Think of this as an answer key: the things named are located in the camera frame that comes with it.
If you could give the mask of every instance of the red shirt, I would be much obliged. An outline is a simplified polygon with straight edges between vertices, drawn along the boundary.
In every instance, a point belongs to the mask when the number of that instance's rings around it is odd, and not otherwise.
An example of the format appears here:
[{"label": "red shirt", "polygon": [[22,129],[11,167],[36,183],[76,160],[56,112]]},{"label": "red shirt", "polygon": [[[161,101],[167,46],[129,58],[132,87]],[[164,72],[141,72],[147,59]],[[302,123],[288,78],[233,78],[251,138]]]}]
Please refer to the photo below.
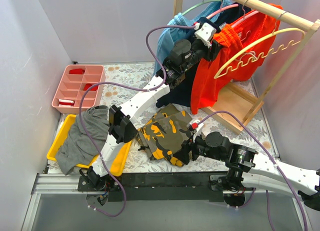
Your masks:
[{"label": "red shirt", "polygon": [[[282,9],[280,5],[270,5]],[[193,114],[197,114],[198,109],[213,106],[218,100],[219,91],[232,79],[237,81],[245,81],[252,76],[256,69],[262,65],[264,58],[260,58],[256,62],[249,63],[245,67],[239,67],[233,72],[229,71],[228,74],[214,79],[214,76],[220,67],[222,67],[222,65],[225,64],[229,59],[254,41],[272,33],[275,27],[275,30],[278,30],[280,25],[279,20],[261,12],[245,19],[236,27],[232,28],[234,23],[225,25],[220,33],[217,33],[213,36],[213,39],[223,46],[215,60],[209,62],[205,59],[202,59],[198,65],[191,91],[191,112]],[[273,36],[263,42],[258,43],[251,49],[247,50],[246,53],[254,51],[256,57],[261,52],[267,54],[275,38],[276,36]],[[241,60],[244,64],[246,64],[250,57],[251,55],[245,55]],[[237,67],[237,64],[238,61],[235,60],[230,65],[235,68]]]}]

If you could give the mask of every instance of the gray cloth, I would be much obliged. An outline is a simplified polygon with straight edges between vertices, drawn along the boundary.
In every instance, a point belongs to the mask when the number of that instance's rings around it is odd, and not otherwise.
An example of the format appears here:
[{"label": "gray cloth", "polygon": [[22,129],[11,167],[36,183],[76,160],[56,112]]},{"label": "gray cloth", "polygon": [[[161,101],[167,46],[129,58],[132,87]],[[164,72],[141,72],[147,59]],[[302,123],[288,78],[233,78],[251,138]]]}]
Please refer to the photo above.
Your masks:
[{"label": "gray cloth", "polygon": [[[89,131],[100,150],[108,136],[108,107],[105,105],[89,108],[82,112],[85,127]],[[98,151],[81,125],[79,115],[71,126],[68,137],[59,148],[55,158],[61,171],[67,175],[77,164],[88,165]]]}]

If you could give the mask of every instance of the light blue shirt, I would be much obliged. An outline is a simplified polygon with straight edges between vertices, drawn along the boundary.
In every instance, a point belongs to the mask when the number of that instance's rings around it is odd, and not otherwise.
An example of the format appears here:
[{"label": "light blue shirt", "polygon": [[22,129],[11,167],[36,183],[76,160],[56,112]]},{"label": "light blue shirt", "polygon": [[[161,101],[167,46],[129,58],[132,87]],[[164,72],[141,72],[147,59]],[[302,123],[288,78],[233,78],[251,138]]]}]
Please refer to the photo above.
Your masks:
[{"label": "light blue shirt", "polygon": [[[222,7],[231,5],[233,2],[230,0],[222,0]],[[174,18],[168,23],[168,25],[181,25],[181,26],[192,26],[195,22],[197,22],[201,17],[207,17],[208,15],[212,14],[213,12],[220,9],[221,2],[212,2],[209,4],[208,7],[205,8],[198,16],[196,16],[192,20],[188,20],[185,18],[181,13],[178,13],[174,16]],[[215,22],[220,13],[213,16],[210,20],[212,22]],[[165,60],[166,57],[169,56],[171,50],[174,48],[175,42],[182,40],[186,37],[186,34],[188,33],[188,29],[182,29],[182,28],[166,28],[160,35],[158,39],[158,45],[156,50],[156,56],[160,60],[161,63]],[[156,74],[156,72],[161,69],[158,62],[155,62],[154,65],[154,72],[153,74]]]}]

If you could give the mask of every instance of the white enclosure wall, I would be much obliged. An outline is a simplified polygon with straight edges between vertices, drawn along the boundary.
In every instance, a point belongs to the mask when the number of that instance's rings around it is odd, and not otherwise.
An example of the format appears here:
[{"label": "white enclosure wall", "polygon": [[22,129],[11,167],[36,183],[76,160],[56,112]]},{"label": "white enclosure wall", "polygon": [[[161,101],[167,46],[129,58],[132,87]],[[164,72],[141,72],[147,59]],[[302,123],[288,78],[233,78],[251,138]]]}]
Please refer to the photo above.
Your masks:
[{"label": "white enclosure wall", "polygon": [[[167,25],[174,0],[39,0],[65,50],[79,63],[153,61],[146,34]],[[183,0],[183,10],[202,0]],[[279,3],[281,0],[263,0]],[[192,11],[194,18],[205,6]],[[150,36],[153,50],[161,31]]]},{"label": "white enclosure wall", "polygon": [[[310,21],[320,19],[320,0],[282,0],[286,11]],[[277,37],[274,47],[287,44],[296,33]],[[263,92],[279,70],[289,51],[271,57],[258,69],[254,80]],[[302,53],[289,67],[264,103],[281,160],[304,169],[320,168],[320,31],[312,37]],[[307,210],[313,230],[320,230],[320,212]]]},{"label": "white enclosure wall", "polygon": [[59,113],[51,107],[71,60],[38,0],[0,0],[0,230],[18,231]]}]

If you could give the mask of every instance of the pink compartment tray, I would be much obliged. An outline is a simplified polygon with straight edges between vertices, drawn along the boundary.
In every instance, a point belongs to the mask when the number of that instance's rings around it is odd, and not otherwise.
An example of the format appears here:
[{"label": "pink compartment tray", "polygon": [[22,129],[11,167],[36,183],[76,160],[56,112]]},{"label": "pink compartment tray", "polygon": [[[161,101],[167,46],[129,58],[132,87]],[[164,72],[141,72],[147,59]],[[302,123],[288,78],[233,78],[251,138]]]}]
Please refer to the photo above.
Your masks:
[{"label": "pink compartment tray", "polygon": [[[84,74],[69,74],[69,71],[74,69],[83,69]],[[80,101],[85,93],[85,85],[94,85],[105,80],[105,69],[102,65],[68,65],[55,92],[52,107],[59,110],[62,114],[78,114]],[[85,111],[99,105],[102,92],[103,85],[100,85],[97,91],[89,91],[84,98],[82,110]],[[74,101],[74,106],[59,106],[59,99],[72,100]]]}]

